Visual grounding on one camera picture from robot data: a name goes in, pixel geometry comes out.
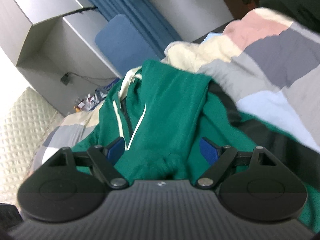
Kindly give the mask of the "green hooded sweatshirt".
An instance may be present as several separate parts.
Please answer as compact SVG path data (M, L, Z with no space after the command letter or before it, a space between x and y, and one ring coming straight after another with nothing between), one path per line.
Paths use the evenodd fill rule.
M306 185L300 221L319 232L319 154L283 129L238 111L211 77L153 60L132 69L109 91L97 126L72 151L107 146L118 137L126 149L116 169L130 183L165 177L195 182L209 167L200 153L202 137L240 151L263 146Z

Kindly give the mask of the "blue tray with clutter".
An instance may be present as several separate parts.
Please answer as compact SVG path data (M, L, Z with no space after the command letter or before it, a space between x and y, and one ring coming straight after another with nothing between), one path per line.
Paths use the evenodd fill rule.
M104 87L98 87L95 89L94 93L88 93L84 96L78 97L74 102L74 110L79 111L92 111L103 102L111 90L111 88L119 81L119 78L114 79L110 84Z

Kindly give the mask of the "cream quilted headboard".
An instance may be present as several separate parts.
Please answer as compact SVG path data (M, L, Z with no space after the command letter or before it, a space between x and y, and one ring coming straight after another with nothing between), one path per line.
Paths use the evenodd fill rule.
M17 190L31 171L36 151L63 119L28 87L1 120L1 203L16 204Z

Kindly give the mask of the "pastel patchwork quilt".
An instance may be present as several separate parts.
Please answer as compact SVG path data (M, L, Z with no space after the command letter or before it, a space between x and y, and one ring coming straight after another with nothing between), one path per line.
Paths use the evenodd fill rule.
M283 129L319 154L319 35L293 19L254 9L201 44L171 43L161 63L211 77L238 111ZM31 170L59 148L84 140L97 126L102 105L67 116L36 152Z

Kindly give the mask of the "blue padded chair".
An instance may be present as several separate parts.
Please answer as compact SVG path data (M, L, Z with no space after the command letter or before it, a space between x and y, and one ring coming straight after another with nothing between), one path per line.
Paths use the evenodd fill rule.
M152 47L131 21L116 15L97 33L95 43L121 75L141 66L146 60L160 60Z

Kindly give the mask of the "white wardrobe cabinet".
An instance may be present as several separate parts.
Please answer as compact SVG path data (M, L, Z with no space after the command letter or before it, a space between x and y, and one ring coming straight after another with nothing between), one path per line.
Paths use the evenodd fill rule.
M63 115L119 77L95 43L106 24L89 0L1 0L1 48Z

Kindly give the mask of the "blue curtain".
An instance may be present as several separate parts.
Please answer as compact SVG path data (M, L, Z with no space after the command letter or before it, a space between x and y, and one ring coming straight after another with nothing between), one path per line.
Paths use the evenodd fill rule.
M159 57L181 37L149 0L89 0L108 21L125 15Z

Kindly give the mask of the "black garment on bed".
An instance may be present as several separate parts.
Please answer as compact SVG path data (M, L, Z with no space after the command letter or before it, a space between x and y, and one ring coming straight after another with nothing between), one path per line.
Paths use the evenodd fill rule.
M260 0L260 6L281 12L319 32L319 0Z

